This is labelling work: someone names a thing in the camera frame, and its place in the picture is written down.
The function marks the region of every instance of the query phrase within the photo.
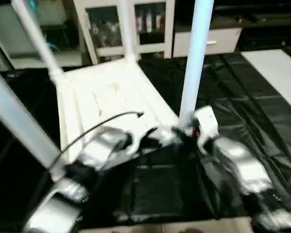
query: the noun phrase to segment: white cabinet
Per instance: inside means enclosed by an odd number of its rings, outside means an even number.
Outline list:
[[[210,30],[206,54],[229,53],[236,48],[241,28]],[[176,33],[174,57],[185,57],[189,54],[191,32]]]
[[[74,0],[93,64],[124,56],[120,0]],[[175,0],[127,0],[136,56],[170,58]]]

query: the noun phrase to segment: bottle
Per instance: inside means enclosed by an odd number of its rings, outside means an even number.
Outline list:
[[[150,11],[146,14],[146,32],[151,33],[152,32],[152,14]]]

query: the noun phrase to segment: drawer handle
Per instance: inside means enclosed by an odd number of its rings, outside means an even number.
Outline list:
[[[215,45],[217,43],[216,40],[207,41],[207,45]]]

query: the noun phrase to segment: white drawer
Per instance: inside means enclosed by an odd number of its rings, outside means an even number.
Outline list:
[[[233,52],[241,34],[241,28],[210,30],[206,54]],[[186,57],[190,49],[191,32],[175,34],[174,57]]]

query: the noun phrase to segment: white pole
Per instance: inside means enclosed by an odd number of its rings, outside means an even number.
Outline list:
[[[129,16],[131,8],[130,0],[120,0],[120,15],[121,15],[121,28],[122,28],[122,43],[125,50],[125,58],[129,61],[136,61],[135,41],[134,41],[134,26]]]
[[[12,0],[12,6],[18,14],[23,26],[25,27],[28,35],[33,42],[35,48],[38,50],[43,62],[48,68],[50,77],[62,75],[63,70],[57,63],[55,56],[48,47],[40,27],[33,17],[32,13],[28,10],[27,4],[24,0]]]
[[[191,121],[195,110],[212,8],[213,0],[195,1],[191,44],[182,92],[179,127],[184,127]]]
[[[59,149],[49,139],[1,77],[0,121],[45,168],[49,167],[60,153]],[[50,173],[54,181],[63,176],[63,166],[63,160],[59,160],[56,166],[51,169]]]

